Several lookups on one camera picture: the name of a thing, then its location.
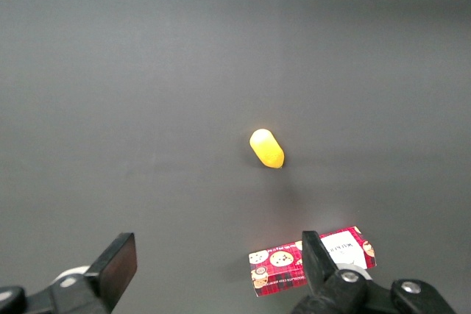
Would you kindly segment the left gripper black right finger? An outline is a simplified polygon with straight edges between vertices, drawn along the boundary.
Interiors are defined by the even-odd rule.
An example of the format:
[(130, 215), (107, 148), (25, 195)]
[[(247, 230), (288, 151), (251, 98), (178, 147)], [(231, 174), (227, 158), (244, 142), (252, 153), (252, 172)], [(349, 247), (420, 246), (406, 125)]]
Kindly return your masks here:
[(311, 294), (293, 313), (454, 313), (434, 286), (397, 279), (390, 288), (376, 284), (356, 265), (337, 265), (319, 234), (302, 233), (303, 271)]

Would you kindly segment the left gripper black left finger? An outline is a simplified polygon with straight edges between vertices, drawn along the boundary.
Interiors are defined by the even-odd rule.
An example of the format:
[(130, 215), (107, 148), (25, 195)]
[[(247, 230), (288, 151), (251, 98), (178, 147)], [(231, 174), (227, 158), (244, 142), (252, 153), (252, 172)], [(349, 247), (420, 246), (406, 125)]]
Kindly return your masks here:
[(2, 313), (111, 313), (137, 271), (135, 235), (121, 233), (91, 265), (70, 268), (28, 296), (18, 285), (1, 288)]

